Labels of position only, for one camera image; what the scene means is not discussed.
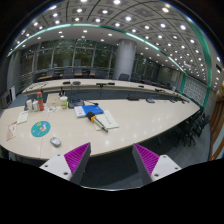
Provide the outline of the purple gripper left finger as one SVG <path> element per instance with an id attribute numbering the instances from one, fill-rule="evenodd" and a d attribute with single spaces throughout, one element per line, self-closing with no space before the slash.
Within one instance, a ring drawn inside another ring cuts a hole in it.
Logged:
<path id="1" fill-rule="evenodd" d="M 91 144 L 86 143 L 66 154 L 55 155 L 46 161 L 41 169 L 79 185 L 90 153 Z"/>

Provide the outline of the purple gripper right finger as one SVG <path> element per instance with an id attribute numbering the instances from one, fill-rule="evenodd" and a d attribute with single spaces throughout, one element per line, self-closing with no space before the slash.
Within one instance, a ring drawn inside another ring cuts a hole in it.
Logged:
<path id="1" fill-rule="evenodd" d="M 157 155 L 138 144 L 133 145 L 132 154 L 144 185 L 181 169 L 168 155 Z"/>

